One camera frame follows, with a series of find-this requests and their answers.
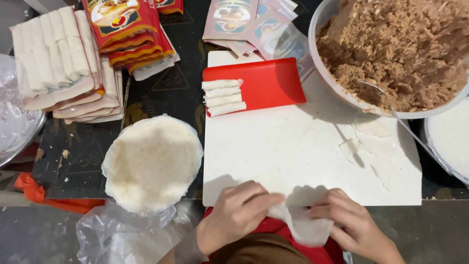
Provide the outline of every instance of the person's right hand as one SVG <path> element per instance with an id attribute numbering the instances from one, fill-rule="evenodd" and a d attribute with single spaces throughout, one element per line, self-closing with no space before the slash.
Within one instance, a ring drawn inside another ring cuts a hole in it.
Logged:
<path id="1" fill-rule="evenodd" d="M 267 216 L 267 210 L 285 200 L 283 194 L 270 194 L 253 180 L 224 188 L 212 213 L 197 227 L 197 245 L 209 255 L 254 231 Z"/>
<path id="2" fill-rule="evenodd" d="M 377 264 L 405 264 L 394 242 L 376 226 L 367 209 L 341 189 L 331 189 L 314 202 L 309 215 L 342 224 L 332 226 L 330 236 L 343 248 Z"/>

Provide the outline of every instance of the red plastic tray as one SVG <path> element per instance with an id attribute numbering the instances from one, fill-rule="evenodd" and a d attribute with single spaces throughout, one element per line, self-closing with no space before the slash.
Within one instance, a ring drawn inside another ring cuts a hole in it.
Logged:
<path id="1" fill-rule="evenodd" d="M 243 111 L 306 103 L 295 58 L 210 67 L 202 78 L 204 82 L 243 79 Z"/>

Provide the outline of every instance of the clear plastic bag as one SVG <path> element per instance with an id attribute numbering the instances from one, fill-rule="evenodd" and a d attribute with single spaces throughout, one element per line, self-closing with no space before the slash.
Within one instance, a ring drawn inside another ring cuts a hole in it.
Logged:
<path id="1" fill-rule="evenodd" d="M 151 216 L 141 216 L 106 200 L 76 224 L 77 257 L 82 264 L 157 263 L 202 219 L 195 213 L 194 202 L 183 200 Z"/>
<path id="2" fill-rule="evenodd" d="M 31 140 L 43 114 L 41 110 L 24 109 L 15 59 L 0 54 L 0 164 Z"/>

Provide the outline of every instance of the spoon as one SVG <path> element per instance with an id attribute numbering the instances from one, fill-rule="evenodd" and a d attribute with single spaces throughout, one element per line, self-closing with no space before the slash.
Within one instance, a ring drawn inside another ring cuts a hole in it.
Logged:
<path id="1" fill-rule="evenodd" d="M 380 92 L 382 92 L 384 94 L 384 96 L 387 98 L 387 94 L 379 87 L 375 86 L 375 85 L 372 85 L 372 84 L 369 84 L 367 82 L 364 82 L 364 81 L 361 81 L 361 80 L 358 80 L 359 82 L 363 83 L 363 84 L 367 84 L 367 85 L 370 85 L 376 89 L 378 89 Z M 433 151 L 431 149 L 428 148 L 428 146 L 426 144 L 424 144 L 420 138 L 418 138 L 413 132 L 412 130 L 409 128 L 409 126 L 406 125 L 406 123 L 400 119 L 398 116 L 397 116 L 397 113 L 396 111 L 394 111 L 394 108 L 389 105 L 389 109 L 391 110 L 391 113 L 393 114 L 393 116 L 397 119 L 397 121 L 399 121 L 399 123 L 412 135 L 412 137 L 414 137 L 414 139 L 427 151 L 427 153 L 436 161 L 438 162 L 438 164 L 446 170 L 446 172 L 450 175 L 452 175 L 452 173 L 450 172 L 450 170 L 443 164 L 443 162 L 433 153 Z"/>

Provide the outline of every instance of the black table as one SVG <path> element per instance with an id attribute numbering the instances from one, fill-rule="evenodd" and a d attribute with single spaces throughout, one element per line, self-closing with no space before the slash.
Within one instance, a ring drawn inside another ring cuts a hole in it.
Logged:
<path id="1" fill-rule="evenodd" d="M 294 0 L 299 15 L 295 26 L 308 34 L 310 20 L 320 0 Z M 47 198 L 107 198 L 106 178 L 101 163 L 106 151 L 122 127 L 143 118 L 168 114 L 193 126 L 204 145 L 205 106 L 201 89 L 202 70 L 207 67 L 207 53 L 216 50 L 201 37 L 210 0 L 184 2 L 184 15 L 160 16 L 181 61 L 144 81 L 133 78 L 128 89 L 125 118 L 99 124 L 73 123 L 50 116 L 44 128 L 40 148 L 45 155 L 35 163 L 33 177 L 45 187 Z M 418 135 L 422 121 L 410 121 Z M 417 145 L 423 169 L 422 198 L 437 200 L 467 200 L 469 190 L 455 177 L 450 177 L 425 151 Z M 70 152 L 61 161 L 62 151 Z M 190 186 L 186 198 L 201 199 L 203 166 Z"/>

